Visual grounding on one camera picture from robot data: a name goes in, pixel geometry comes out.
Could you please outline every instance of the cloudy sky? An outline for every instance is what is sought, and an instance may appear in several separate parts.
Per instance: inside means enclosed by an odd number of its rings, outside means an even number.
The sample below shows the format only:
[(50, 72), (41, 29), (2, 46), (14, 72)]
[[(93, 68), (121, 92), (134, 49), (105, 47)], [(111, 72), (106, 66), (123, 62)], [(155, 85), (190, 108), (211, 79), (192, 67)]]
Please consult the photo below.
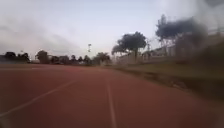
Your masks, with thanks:
[(89, 43), (91, 55), (110, 52), (125, 33), (155, 36), (162, 14), (176, 20), (197, 13), (198, 0), (0, 0), (0, 53), (80, 56)]

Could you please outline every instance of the grass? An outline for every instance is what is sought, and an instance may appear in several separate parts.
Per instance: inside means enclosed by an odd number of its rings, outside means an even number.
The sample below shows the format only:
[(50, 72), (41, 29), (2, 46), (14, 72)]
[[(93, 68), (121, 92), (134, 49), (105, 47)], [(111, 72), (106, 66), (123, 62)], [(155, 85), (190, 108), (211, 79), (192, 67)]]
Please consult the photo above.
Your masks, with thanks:
[(123, 67), (130, 71), (143, 73), (157, 73), (170, 77), (200, 78), (200, 79), (224, 79), (224, 67), (211, 67), (202, 65), (157, 63)]
[(170, 87), (187, 89), (200, 96), (224, 99), (224, 67), (174, 62), (116, 67)]

